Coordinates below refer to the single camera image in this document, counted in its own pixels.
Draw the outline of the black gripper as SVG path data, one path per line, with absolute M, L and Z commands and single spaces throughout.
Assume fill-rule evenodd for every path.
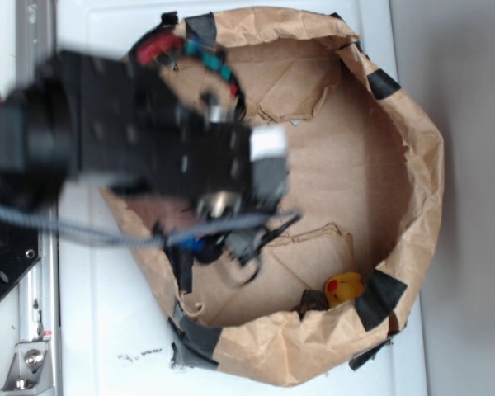
M 227 192 L 242 206 L 275 206 L 287 192 L 283 130 L 209 120 L 133 63 L 64 51 L 61 81 L 74 177 L 192 201 Z

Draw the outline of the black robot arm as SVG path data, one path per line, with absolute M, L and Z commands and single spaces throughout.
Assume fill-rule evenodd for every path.
M 287 190 L 281 130 L 216 121 L 183 103 L 159 73 L 64 51 L 0 101 L 0 202 L 34 209 L 67 180 L 122 195 L 272 209 Z

